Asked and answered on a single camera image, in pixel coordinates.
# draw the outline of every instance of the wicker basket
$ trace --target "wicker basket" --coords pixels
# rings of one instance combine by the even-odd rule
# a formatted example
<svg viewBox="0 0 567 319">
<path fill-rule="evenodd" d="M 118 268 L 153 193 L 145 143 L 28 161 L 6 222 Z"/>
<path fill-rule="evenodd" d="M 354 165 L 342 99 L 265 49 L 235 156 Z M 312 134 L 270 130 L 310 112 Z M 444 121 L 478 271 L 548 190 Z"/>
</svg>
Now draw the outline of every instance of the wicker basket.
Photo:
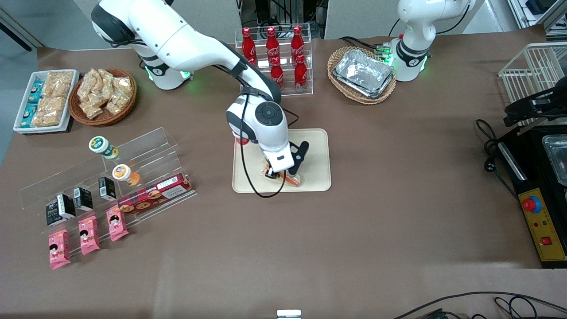
<svg viewBox="0 0 567 319">
<path fill-rule="evenodd" d="M 75 85 L 75 88 L 73 88 L 73 91 L 71 92 L 71 96 L 69 97 L 69 112 L 71 113 L 71 116 L 73 117 L 73 119 L 75 119 L 75 121 L 90 126 L 108 126 L 108 125 L 116 124 L 119 121 L 123 120 L 128 115 L 128 113 L 132 111 L 132 108 L 134 107 L 134 104 L 136 102 L 136 93 L 137 93 L 136 81 L 126 71 L 122 71 L 119 69 L 107 69 L 107 71 L 108 73 L 112 74 L 114 77 L 117 78 L 125 78 L 125 77 L 130 78 L 130 83 L 132 84 L 132 97 L 130 99 L 130 102 L 118 114 L 110 113 L 106 109 L 106 104 L 105 104 L 102 106 L 104 112 L 99 116 L 95 117 L 94 119 L 89 120 L 87 116 L 84 114 L 83 110 L 81 110 L 81 108 L 79 107 L 81 101 L 79 100 L 77 91 L 79 90 L 81 83 L 83 83 L 83 79 L 80 79 L 77 85 Z"/>
<path fill-rule="evenodd" d="M 335 66 L 337 66 L 337 64 L 341 61 L 341 59 L 345 55 L 345 53 L 349 50 L 352 50 L 352 49 L 360 49 L 364 53 L 368 54 L 368 56 L 375 58 L 375 59 L 378 59 L 377 55 L 368 51 L 367 49 L 362 49 L 362 48 L 357 48 L 357 47 L 344 47 L 344 48 L 338 49 L 337 51 L 335 51 L 331 55 L 331 57 L 329 58 L 329 61 L 327 62 L 327 73 L 329 75 L 329 79 L 331 80 L 333 85 L 337 87 L 337 89 L 339 91 L 341 91 L 347 98 L 349 98 L 353 101 L 356 101 L 358 103 L 365 104 L 365 105 L 378 104 L 378 103 L 384 101 L 386 98 L 388 98 L 388 96 L 390 94 L 392 94 L 392 91 L 396 87 L 396 76 L 394 76 L 394 78 L 392 79 L 390 84 L 388 84 L 388 86 L 382 92 L 382 94 L 380 95 L 380 97 L 378 99 L 370 99 L 370 98 L 364 96 L 362 93 L 360 93 L 357 90 L 353 89 L 352 87 L 342 83 L 341 81 L 337 80 L 333 76 L 333 69 L 335 68 Z"/>
</svg>

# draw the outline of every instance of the brown table surface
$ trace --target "brown table surface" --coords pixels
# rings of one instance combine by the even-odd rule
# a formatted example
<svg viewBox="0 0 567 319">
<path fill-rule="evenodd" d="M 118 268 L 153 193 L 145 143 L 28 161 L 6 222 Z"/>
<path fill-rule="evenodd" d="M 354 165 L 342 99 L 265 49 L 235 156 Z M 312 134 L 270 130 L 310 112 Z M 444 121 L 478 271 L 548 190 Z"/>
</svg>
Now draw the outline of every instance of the brown table surface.
<svg viewBox="0 0 567 319">
<path fill-rule="evenodd" d="M 206 68 L 166 92 L 132 50 L 40 49 L 41 70 L 131 72 L 138 103 L 112 127 L 14 134 L 0 167 L 0 317 L 274 318 L 277 309 L 298 308 L 304 318 L 391 318 L 477 290 L 565 305 L 567 270 L 540 269 L 518 204 L 483 170 L 484 138 L 473 128 L 481 117 L 505 131 L 497 72 L 542 41 L 540 27 L 440 36 L 415 81 L 368 107 L 327 78 L 327 58 L 345 43 L 316 40 L 315 94 L 282 105 L 300 114 L 296 128 L 328 132 L 333 185 L 269 200 L 232 190 L 225 111 L 239 87 L 227 75 Z M 36 212 L 22 211 L 19 190 L 92 158 L 86 145 L 94 135 L 118 145 L 161 126 L 179 142 L 198 195 L 109 249 L 51 270 L 46 237 Z M 428 309 L 435 307 L 497 315 L 490 296 Z"/>
</svg>

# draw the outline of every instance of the white tray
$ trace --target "white tray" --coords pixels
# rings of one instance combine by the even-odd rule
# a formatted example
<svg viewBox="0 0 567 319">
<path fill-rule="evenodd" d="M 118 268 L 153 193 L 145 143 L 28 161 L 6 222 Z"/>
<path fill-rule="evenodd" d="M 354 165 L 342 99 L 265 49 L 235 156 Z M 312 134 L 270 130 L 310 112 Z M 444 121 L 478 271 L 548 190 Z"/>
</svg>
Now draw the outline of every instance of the white tray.
<svg viewBox="0 0 567 319">
<path fill-rule="evenodd" d="M 69 93 L 67 93 L 67 98 L 65 100 L 65 108 L 63 109 L 63 115 L 61 116 L 61 121 L 57 126 L 50 126 L 50 127 L 30 127 L 30 128 L 21 128 L 20 125 L 22 123 L 22 117 L 24 115 L 24 111 L 26 106 L 28 106 L 28 98 L 29 93 L 32 90 L 33 83 L 35 81 L 45 81 L 47 78 L 47 74 L 51 71 L 61 72 L 61 71 L 71 71 L 73 72 L 73 79 L 71 80 L 71 85 L 69 86 Z M 69 96 L 71 95 L 71 91 L 75 87 L 75 85 L 79 82 L 79 71 L 72 70 L 72 69 L 65 69 L 65 70 L 50 70 L 50 71 L 38 71 L 33 72 L 32 75 L 29 77 L 28 86 L 26 87 L 26 91 L 24 93 L 24 97 L 22 98 L 22 103 L 20 104 L 20 110 L 16 115 L 16 119 L 14 120 L 14 132 L 20 134 L 38 134 L 38 133 L 54 133 L 54 132 L 62 132 L 67 130 L 67 126 L 69 125 L 69 120 L 71 114 L 69 113 Z"/>
<path fill-rule="evenodd" d="M 329 160 L 329 140 L 327 132 L 321 128 L 291 129 L 289 140 L 296 145 L 302 141 L 309 142 L 309 150 L 305 160 L 299 167 L 301 178 L 299 187 L 284 185 L 282 192 L 324 192 L 331 187 L 331 162 Z M 281 187 L 275 182 L 261 176 L 264 155 L 257 144 L 248 143 L 244 146 L 244 160 L 254 188 L 260 193 L 276 192 Z M 240 145 L 234 142 L 234 163 L 232 168 L 232 189 L 237 193 L 253 193 L 250 187 L 240 156 Z"/>
</svg>

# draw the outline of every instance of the yellow control panel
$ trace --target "yellow control panel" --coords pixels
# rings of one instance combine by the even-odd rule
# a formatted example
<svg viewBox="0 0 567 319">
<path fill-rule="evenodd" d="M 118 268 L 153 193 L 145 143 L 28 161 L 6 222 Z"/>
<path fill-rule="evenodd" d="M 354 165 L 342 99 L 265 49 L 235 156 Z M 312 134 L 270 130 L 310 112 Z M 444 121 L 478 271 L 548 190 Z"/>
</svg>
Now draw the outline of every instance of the yellow control panel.
<svg viewBox="0 0 567 319">
<path fill-rule="evenodd" d="M 539 188 L 520 194 L 518 197 L 541 261 L 566 260 Z"/>
</svg>

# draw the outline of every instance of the pink snack package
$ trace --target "pink snack package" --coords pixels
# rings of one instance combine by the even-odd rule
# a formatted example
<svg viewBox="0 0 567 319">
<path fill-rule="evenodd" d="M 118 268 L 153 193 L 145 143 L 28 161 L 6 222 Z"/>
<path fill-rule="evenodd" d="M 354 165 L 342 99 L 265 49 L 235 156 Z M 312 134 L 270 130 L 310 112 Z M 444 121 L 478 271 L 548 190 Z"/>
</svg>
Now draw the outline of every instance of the pink snack package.
<svg viewBox="0 0 567 319">
<path fill-rule="evenodd" d="M 112 241 L 117 241 L 128 234 L 124 215 L 118 205 L 107 210 L 107 221 L 108 232 L 110 232 L 110 239 Z"/>
<path fill-rule="evenodd" d="M 49 264 L 51 269 L 57 269 L 68 263 L 69 260 L 69 234 L 66 230 L 49 236 Z"/>
<path fill-rule="evenodd" d="M 79 236 L 81 237 L 81 251 L 83 255 L 100 249 L 96 216 L 91 216 L 79 222 Z"/>
</svg>

